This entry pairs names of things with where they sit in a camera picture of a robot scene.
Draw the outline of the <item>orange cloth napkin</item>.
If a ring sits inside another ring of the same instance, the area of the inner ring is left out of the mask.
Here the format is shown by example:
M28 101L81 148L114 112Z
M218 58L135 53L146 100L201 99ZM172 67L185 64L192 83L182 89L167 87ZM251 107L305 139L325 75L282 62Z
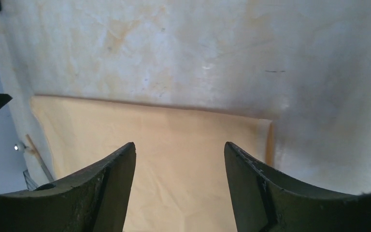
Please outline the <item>orange cloth napkin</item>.
M265 119L66 97L34 96L30 106L58 178L135 144L125 232L236 231L225 143L264 160L271 126Z

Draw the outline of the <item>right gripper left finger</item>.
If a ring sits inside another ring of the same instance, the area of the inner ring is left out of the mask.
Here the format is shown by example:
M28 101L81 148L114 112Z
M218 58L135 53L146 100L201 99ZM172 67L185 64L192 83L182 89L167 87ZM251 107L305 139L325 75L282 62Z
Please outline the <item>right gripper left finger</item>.
M135 166L130 142L35 190L0 194L0 232L120 232Z

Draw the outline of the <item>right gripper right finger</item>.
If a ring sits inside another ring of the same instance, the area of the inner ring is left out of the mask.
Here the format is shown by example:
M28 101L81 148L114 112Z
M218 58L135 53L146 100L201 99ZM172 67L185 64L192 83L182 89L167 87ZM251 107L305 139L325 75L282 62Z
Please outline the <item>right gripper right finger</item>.
M345 194L297 180L232 142L224 147L240 232L371 232L371 193Z

